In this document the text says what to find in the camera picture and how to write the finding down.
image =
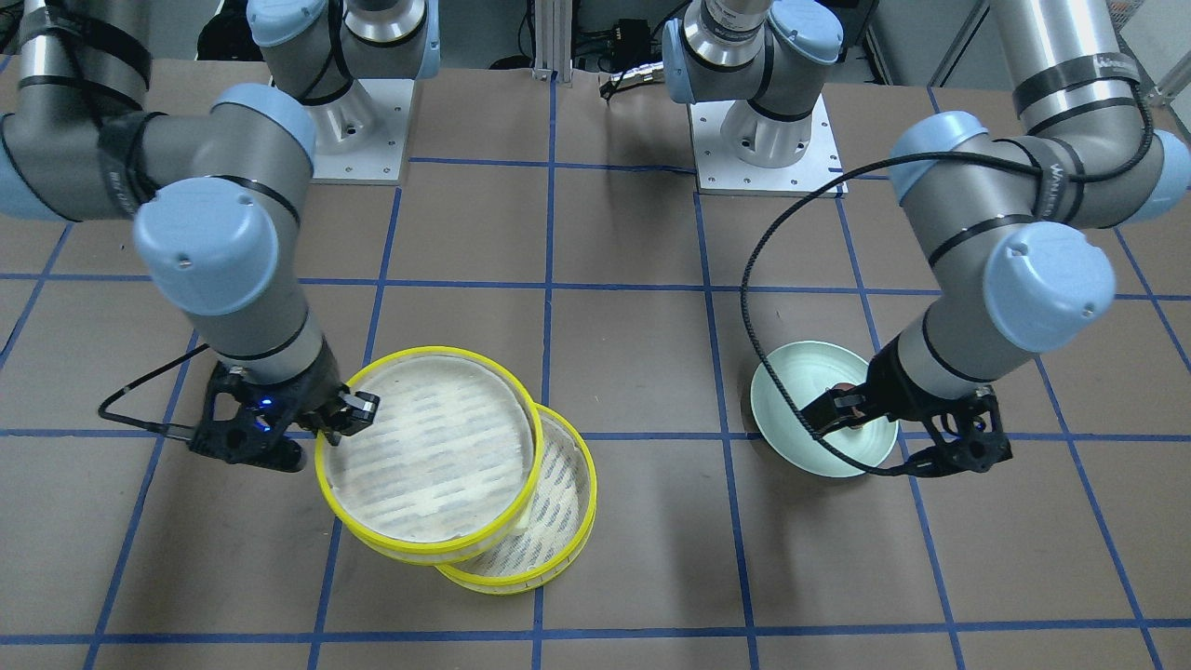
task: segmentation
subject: light blue joint cap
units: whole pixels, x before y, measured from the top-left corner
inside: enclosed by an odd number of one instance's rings
[[[132,238],[157,288],[200,315],[243,308],[278,269],[278,232],[268,212],[248,189],[214,176],[158,190],[137,212]]]
[[[306,150],[311,162],[314,162],[314,121],[298,100],[263,83],[237,83],[224,90],[211,108],[224,102],[243,105],[269,117],[286,129]]]
[[[248,25],[257,46],[285,44],[311,26],[326,0],[249,0]]]
[[[54,213],[25,183],[5,148],[0,148],[0,213],[30,220],[67,220]]]
[[[1162,143],[1162,174],[1141,208],[1122,223],[1148,220],[1165,214],[1186,195],[1187,187],[1191,186],[1191,151],[1187,151],[1186,144],[1165,130],[1155,130],[1154,136]]]
[[[769,24],[781,40],[816,63],[830,65],[840,57],[843,26],[815,0],[777,0],[769,7]]]
[[[426,0],[426,48],[414,79],[432,79],[442,64],[442,40],[438,37],[438,0]]]
[[[1021,227],[997,244],[984,267],[989,315],[1027,352],[1062,347],[1108,311],[1115,294],[1108,256],[1061,223]]]
[[[671,19],[662,31],[662,69],[671,100],[680,105],[694,104],[691,73],[687,70],[686,50],[682,49],[682,19]]]
[[[986,132],[989,129],[980,125],[980,119],[967,112],[943,112],[911,125],[893,145],[890,157],[898,158],[923,151],[950,151],[977,134]],[[893,192],[897,193],[899,205],[905,194],[913,188],[922,175],[927,174],[927,170],[935,167],[936,162],[939,161],[917,161],[890,168],[890,181],[893,182]]]

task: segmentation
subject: white mounting plate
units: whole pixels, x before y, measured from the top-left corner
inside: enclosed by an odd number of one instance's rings
[[[699,102],[691,105],[691,139],[694,144],[694,165],[699,170],[699,192],[718,195],[805,195],[840,176],[843,164],[835,145],[835,133],[827,118],[827,106],[819,95],[815,102],[813,130],[806,152],[800,161],[785,168],[763,168],[736,157],[732,148],[719,136],[728,109],[734,101]],[[841,183],[836,193],[847,193]]]
[[[401,182],[405,150],[413,111],[412,79],[360,80],[376,107],[378,124],[373,136],[354,151],[322,154],[314,151],[314,183],[376,183],[397,186]]]

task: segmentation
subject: gray floor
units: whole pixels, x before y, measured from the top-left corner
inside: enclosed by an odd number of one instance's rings
[[[162,62],[205,113],[257,64]],[[313,472],[227,467],[95,418],[192,344],[125,221],[0,219],[0,668],[1191,668],[1191,202],[1091,237],[1118,299],[997,384],[985,476],[828,482],[755,433],[736,312],[784,199],[698,194],[685,111],[522,73],[423,84],[407,180],[314,186],[298,271],[343,368],[443,344],[585,434],[594,534],[538,591],[472,594],[342,533]],[[0,73],[12,108],[15,67]],[[846,167],[936,108],[1019,132],[1006,95],[830,84]],[[1168,124],[1168,119],[1160,119]],[[762,340],[872,356],[937,292],[884,179],[778,234]],[[130,399],[192,421],[197,359]],[[903,450],[924,434],[910,428]]]

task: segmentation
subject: round plate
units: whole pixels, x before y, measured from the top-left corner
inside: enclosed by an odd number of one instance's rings
[[[542,464],[525,388],[495,363],[450,347],[380,359],[348,386],[380,396],[370,427],[318,438],[319,486],[348,530],[410,563],[463,561],[509,532]]]
[[[868,374],[865,359],[828,343],[791,343],[769,355],[769,365],[799,408],[841,382],[859,386]],[[790,463],[823,477],[862,475],[831,456],[798,424],[765,367],[757,367],[753,375],[749,403],[761,436]],[[860,428],[830,433],[827,442],[860,463],[879,465],[893,451],[897,424],[878,419]]]
[[[587,544],[596,521],[596,464],[579,433],[538,406],[542,474],[525,518],[497,546],[438,571],[484,594],[528,591],[557,577]]]

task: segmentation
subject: yellow-rimmed basket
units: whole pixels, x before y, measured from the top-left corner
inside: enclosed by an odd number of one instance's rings
[[[535,589],[557,577],[582,551],[596,524],[596,464],[566,419],[538,406],[545,438],[542,474],[525,519],[491,550],[438,571],[456,584],[493,595]]]
[[[314,471],[343,525],[378,552],[417,565],[466,561],[520,520],[542,468],[542,420],[495,362],[418,347],[348,381],[380,396],[373,426],[338,446],[319,434]]]

